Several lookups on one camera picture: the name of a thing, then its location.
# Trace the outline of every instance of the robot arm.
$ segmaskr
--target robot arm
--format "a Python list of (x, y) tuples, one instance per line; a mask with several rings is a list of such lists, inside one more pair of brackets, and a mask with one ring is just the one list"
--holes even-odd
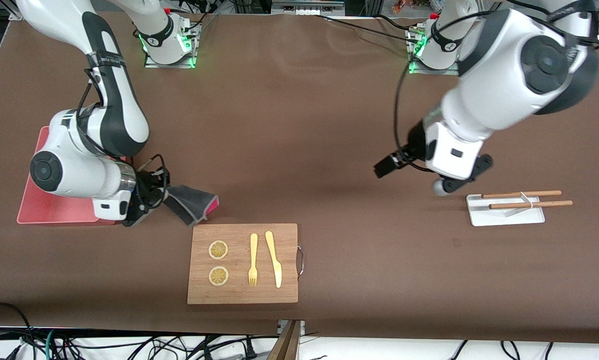
[[(595, 5), (589, 0), (552, 0), (551, 5), (553, 26), (505, 9), (489, 14), (462, 39), (457, 86), (411, 130), (404, 148), (441, 175), (434, 185), (438, 195), (457, 190), (490, 166), (490, 157), (481, 159), (479, 153), (494, 132), (533, 114), (571, 107), (592, 88), (597, 55), (581, 38), (597, 36)], [(433, 59), (444, 52), (444, 46), (433, 44), (437, 46), (421, 55)], [(377, 165), (386, 166), (389, 158), (394, 169), (411, 164), (393, 153)], [(387, 173), (379, 170), (376, 166), (378, 176)]]
[(18, 6), (36, 30), (86, 55), (101, 100), (53, 116), (46, 144), (30, 161), (30, 176), (51, 194), (92, 198), (98, 218), (121, 221), (137, 179), (131, 166), (112, 158), (139, 153), (149, 125), (115, 36), (88, 0), (20, 0)]

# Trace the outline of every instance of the black strap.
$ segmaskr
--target black strap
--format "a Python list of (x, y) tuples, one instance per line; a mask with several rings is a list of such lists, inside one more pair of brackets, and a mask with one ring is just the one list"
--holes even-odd
[(156, 34), (144, 34), (144, 32), (141, 32), (139, 30), (137, 31), (142, 40), (144, 40), (148, 45), (152, 46), (153, 48), (158, 48), (162, 46), (164, 40), (168, 39), (169, 36), (173, 34), (173, 18), (171, 18), (171, 16), (167, 16), (166, 18), (168, 19), (166, 27)]
[(79, 114), (76, 114), (75, 120), (77, 123), (75, 124), (79, 130), (77, 133), (79, 134), (79, 139), (82, 141), (87, 150), (89, 150), (92, 154), (103, 154), (96, 146), (94, 146), (91, 141), (92, 139), (88, 139), (86, 134), (89, 132), (89, 118), (93, 113), (93, 109), (95, 109), (96, 104), (90, 104), (87, 107), (84, 107)]
[(571, 2), (568, 5), (562, 6), (559, 9), (556, 9), (555, 11), (551, 12), (550, 14), (548, 14), (548, 16), (546, 17), (546, 21), (548, 21), (549, 23), (554, 23), (562, 18), (565, 18), (571, 14), (574, 13), (581, 13), (581, 12), (596, 12), (597, 9), (595, 7), (595, 3), (593, 2), (593, 0), (578, 0), (578, 1), (574, 1)]
[(461, 38), (460, 39), (449, 39), (449, 38), (445, 37), (444, 35), (442, 35), (437, 30), (437, 21), (432, 23), (432, 27), (430, 27), (430, 37), (432, 37), (435, 40), (435, 43), (439, 44), (439, 47), (441, 47), (441, 50), (444, 53), (450, 53), (451, 51), (454, 51), (462, 43)]
[(114, 66), (121, 68), (126, 66), (126, 62), (122, 55), (110, 51), (93, 51), (86, 55), (89, 68), (97, 68), (99, 66)]
[(575, 35), (568, 32), (564, 34), (564, 48), (566, 49), (566, 61), (568, 62), (569, 68), (578, 56), (578, 45), (578, 38)]

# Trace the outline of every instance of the gray cloth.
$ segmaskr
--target gray cloth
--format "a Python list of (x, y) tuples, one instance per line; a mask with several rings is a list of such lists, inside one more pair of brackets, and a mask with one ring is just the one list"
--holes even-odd
[(169, 186), (164, 203), (187, 226), (191, 227), (206, 219), (220, 200), (216, 194), (208, 193), (186, 185)]

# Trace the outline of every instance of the table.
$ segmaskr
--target table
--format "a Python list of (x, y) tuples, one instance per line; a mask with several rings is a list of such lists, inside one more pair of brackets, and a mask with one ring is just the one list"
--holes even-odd
[[(496, 133), (495, 165), (446, 198), (394, 150), (398, 39), (314, 16), (220, 16), (197, 68), (144, 69), (123, 13), (104, 13), (173, 184), (219, 195), (210, 223), (298, 223), (299, 302), (186, 304), (191, 230), (167, 209), (135, 228), (18, 225), (40, 127), (77, 106), (75, 48), (12, 22), (0, 50), (0, 301), (34, 326), (340, 337), (599, 342), (599, 79), (580, 104)], [(379, 20), (359, 24), (399, 34)], [(402, 136), (457, 79), (409, 75)], [(546, 223), (477, 228), (465, 196), (560, 189)], [(0, 312), (0, 324), (19, 325)]]

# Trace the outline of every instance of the plastic fork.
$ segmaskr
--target plastic fork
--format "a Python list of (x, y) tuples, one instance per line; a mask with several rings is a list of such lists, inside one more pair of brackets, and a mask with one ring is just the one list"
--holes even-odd
[(251, 234), (251, 268), (248, 269), (248, 285), (258, 285), (258, 269), (256, 269), (256, 257), (258, 257), (258, 234)]

